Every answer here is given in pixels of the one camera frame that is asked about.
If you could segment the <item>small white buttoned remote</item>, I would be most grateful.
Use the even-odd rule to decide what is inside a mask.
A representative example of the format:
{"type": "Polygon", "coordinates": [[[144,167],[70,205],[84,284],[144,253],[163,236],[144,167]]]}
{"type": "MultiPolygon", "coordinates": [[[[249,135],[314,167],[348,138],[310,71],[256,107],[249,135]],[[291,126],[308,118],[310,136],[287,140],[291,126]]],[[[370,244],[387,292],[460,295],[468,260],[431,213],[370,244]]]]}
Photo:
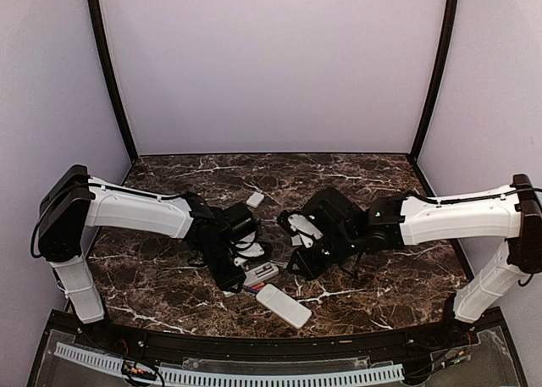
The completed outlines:
{"type": "Polygon", "coordinates": [[[279,267],[274,263],[264,263],[253,269],[245,271],[244,287],[252,288],[254,285],[272,279],[279,274],[279,267]]]}

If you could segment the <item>white battery cover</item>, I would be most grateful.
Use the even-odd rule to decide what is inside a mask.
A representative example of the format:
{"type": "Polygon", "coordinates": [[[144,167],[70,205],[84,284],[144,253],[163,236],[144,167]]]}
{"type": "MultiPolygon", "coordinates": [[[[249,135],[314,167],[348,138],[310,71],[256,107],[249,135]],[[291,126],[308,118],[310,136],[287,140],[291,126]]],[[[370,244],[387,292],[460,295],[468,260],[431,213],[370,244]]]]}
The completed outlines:
{"type": "Polygon", "coordinates": [[[265,198],[264,194],[254,191],[246,200],[246,205],[249,207],[256,208],[263,202],[264,198],[265,198]]]}

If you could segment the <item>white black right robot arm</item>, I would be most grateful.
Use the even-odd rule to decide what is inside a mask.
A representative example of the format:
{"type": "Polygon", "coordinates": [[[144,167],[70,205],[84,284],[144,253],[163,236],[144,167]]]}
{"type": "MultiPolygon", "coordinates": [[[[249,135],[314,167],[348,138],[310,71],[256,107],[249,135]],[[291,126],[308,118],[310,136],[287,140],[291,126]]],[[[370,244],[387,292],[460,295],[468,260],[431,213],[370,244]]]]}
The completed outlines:
{"type": "Polygon", "coordinates": [[[277,222],[300,245],[287,269],[313,280],[348,257],[399,250],[436,240],[500,237],[495,255],[448,301],[445,319],[432,340],[449,348],[484,311],[514,285],[526,285],[541,271],[541,190],[526,174],[509,185],[458,196],[412,193],[379,198],[361,209],[335,188],[315,193],[297,211],[277,222]]]}

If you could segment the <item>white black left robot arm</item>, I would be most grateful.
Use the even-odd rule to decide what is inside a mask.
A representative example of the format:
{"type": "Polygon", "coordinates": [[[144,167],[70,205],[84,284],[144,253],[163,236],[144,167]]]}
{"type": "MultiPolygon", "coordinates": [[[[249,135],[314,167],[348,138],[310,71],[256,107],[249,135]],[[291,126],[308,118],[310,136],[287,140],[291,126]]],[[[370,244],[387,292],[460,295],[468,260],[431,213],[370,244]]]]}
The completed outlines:
{"type": "Polygon", "coordinates": [[[221,291],[241,291],[245,260],[266,256],[258,221],[239,202],[212,207],[195,193],[162,195],[92,177],[76,164],[42,199],[30,239],[30,254],[45,259],[60,281],[86,335],[102,350],[119,343],[119,330],[106,319],[80,240],[85,228],[116,227],[181,239],[198,252],[221,291]]]}

